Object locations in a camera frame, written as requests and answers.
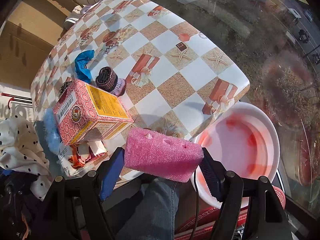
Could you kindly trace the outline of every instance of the pink sponge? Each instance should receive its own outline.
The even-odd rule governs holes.
[[[124,166],[187,182],[203,158],[199,144],[147,129],[132,128],[124,152]]]

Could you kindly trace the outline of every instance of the yellow label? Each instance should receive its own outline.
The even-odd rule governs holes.
[[[74,144],[80,138],[80,136],[89,128],[90,125],[93,124],[93,121],[88,121],[80,130],[79,132],[72,138],[70,144]]]
[[[118,133],[122,128],[124,128],[128,123],[123,122],[119,127],[117,127],[112,133],[110,133],[105,140],[110,139],[112,136],[114,136],[116,133]]]
[[[129,119],[116,96],[86,84],[98,115]]]

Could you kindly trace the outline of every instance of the screw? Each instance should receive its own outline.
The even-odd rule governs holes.
[[[226,172],[226,175],[227,175],[229,178],[233,178],[236,174],[235,174],[233,171],[227,171],[227,172]]]
[[[60,182],[63,180],[63,177],[62,176],[57,176],[55,179],[54,179],[56,182]]]
[[[97,174],[96,171],[89,171],[89,172],[88,172],[88,176],[89,176],[89,177],[94,177],[94,176],[96,176],[96,174]]]
[[[263,182],[263,183],[267,183],[268,182],[268,178],[266,176],[261,176],[260,177],[260,180]]]

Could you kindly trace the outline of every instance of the jeans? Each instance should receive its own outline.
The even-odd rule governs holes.
[[[173,240],[178,202],[177,182],[154,179],[116,240]]]

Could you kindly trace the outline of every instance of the wire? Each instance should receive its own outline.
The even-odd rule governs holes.
[[[199,191],[198,191],[198,187],[197,187],[197,183],[196,183],[196,171],[195,171],[195,174],[193,177],[193,183],[195,184],[195,189],[196,189],[196,193],[197,193],[196,221],[195,221],[195,226],[193,227],[193,230],[192,230],[192,233],[191,233],[189,240],[192,240],[193,236],[195,235],[197,224],[198,224],[198,216],[199,216]]]

